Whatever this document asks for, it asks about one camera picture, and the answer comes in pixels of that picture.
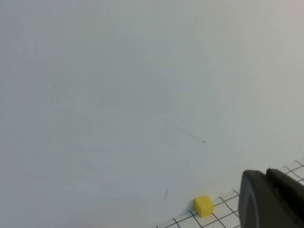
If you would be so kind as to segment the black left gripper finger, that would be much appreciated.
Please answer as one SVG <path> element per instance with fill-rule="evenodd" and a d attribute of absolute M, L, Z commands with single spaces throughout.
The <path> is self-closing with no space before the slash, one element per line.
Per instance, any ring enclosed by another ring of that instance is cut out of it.
<path fill-rule="evenodd" d="M 242 228 L 302 228 L 304 186 L 277 169 L 245 170 L 239 219 Z"/>

